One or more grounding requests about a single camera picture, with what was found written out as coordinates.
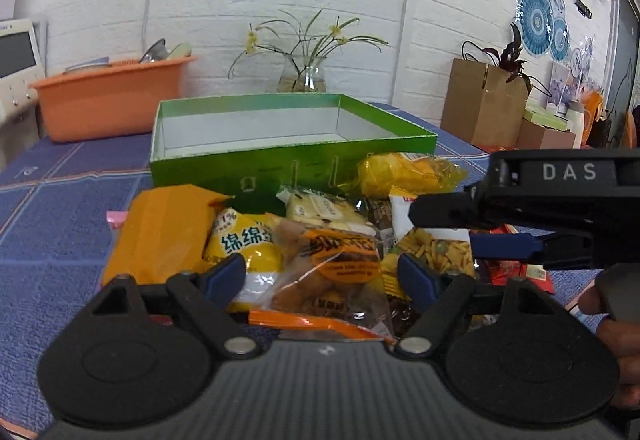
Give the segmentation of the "person right hand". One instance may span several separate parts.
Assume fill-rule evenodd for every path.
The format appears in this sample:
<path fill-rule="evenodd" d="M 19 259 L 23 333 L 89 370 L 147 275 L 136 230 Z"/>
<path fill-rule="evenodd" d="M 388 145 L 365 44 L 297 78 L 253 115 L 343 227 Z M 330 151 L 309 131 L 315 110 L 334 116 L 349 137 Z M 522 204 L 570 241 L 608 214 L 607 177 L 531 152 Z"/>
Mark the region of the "person right hand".
<path fill-rule="evenodd" d="M 639 264 L 620 263 L 598 275 L 578 300 L 582 313 L 608 313 L 597 337 L 620 365 L 620 383 L 612 404 L 639 408 Z"/>

